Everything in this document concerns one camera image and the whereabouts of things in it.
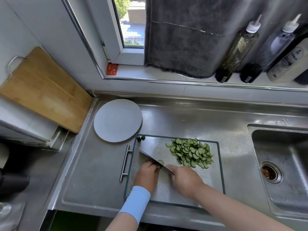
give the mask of bottle cap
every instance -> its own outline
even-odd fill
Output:
[[[297,21],[301,15],[302,14],[297,15],[292,21],[287,21],[282,30],[287,33],[294,32],[299,25]]]
[[[261,23],[259,22],[260,21],[260,18],[261,18],[262,15],[259,15],[258,19],[256,21],[251,21],[247,28],[246,28],[246,31],[249,32],[249,33],[256,33],[257,30],[259,30],[260,26],[261,26]]]

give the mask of gray towel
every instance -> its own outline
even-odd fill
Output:
[[[294,0],[146,0],[144,66],[211,77],[240,29],[262,13],[269,26],[265,40],[298,13],[298,7],[290,11],[290,2]]]

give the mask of window sill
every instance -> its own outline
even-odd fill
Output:
[[[104,79],[211,87],[233,87],[246,89],[308,92],[308,86],[300,85],[294,81],[289,83],[273,83],[268,79],[265,73],[256,78],[253,83],[242,82],[238,74],[234,74],[226,83],[219,83],[214,76],[206,79],[193,79],[176,73],[163,72],[160,69],[152,67],[119,65],[117,75],[105,76]]]

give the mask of metal handle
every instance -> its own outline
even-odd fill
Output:
[[[122,170],[121,170],[121,176],[120,176],[120,181],[123,180],[123,176],[127,176],[127,173],[124,173],[125,171],[125,166],[126,166],[126,161],[127,161],[127,155],[129,152],[133,152],[132,150],[129,150],[129,145],[126,146],[126,151],[125,151],[125,156],[124,156],[124,161],[122,165]]]
[[[10,66],[11,66],[11,64],[13,63],[13,61],[14,61],[16,58],[25,58],[25,59],[27,59],[28,57],[15,56],[15,57],[13,57],[13,58],[10,60],[9,64],[7,64],[7,70],[8,70],[9,73],[10,73],[9,78],[12,76],[12,72],[11,72],[11,70],[10,70]]]

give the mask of person's left hand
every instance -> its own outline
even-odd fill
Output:
[[[160,165],[155,164],[153,161],[145,162],[136,173],[134,186],[141,186],[152,194],[157,186],[159,170]]]

